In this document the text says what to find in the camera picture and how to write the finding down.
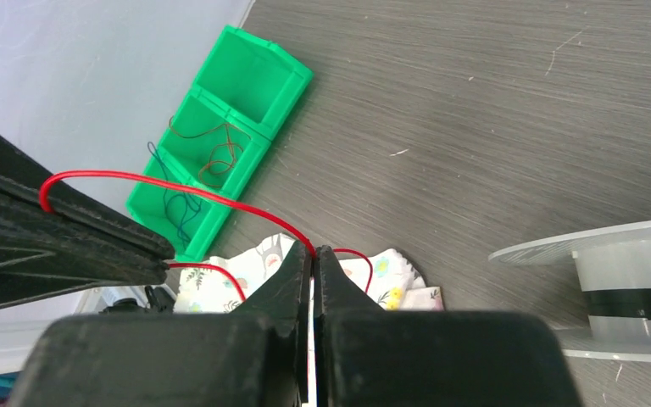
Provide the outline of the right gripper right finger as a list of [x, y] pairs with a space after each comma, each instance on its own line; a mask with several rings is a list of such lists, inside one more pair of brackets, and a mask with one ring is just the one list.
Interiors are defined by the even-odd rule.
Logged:
[[387, 311], [317, 249], [320, 406], [579, 406], [551, 329], [506, 311]]

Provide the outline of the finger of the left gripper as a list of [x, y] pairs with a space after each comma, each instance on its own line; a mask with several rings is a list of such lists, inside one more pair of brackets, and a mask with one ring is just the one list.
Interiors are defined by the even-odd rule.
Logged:
[[0, 193], [0, 309], [94, 287], [161, 284], [166, 260]]
[[[39, 209], [39, 189], [51, 175], [45, 167], [0, 135], [0, 193]], [[165, 237], [63, 182], [51, 188], [48, 201], [66, 220], [161, 259], [175, 257], [175, 249]]]

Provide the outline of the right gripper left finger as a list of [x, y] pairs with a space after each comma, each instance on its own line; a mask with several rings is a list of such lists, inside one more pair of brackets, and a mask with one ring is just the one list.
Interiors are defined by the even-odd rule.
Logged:
[[227, 314], [117, 312], [52, 323], [11, 406], [299, 406], [308, 399], [309, 272], [294, 243]]

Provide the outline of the grey plastic spool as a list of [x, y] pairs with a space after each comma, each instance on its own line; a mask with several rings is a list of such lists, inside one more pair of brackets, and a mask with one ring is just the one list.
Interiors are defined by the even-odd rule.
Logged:
[[500, 265], [573, 264], [589, 326], [556, 332], [570, 357], [651, 363], [651, 220], [498, 250]]

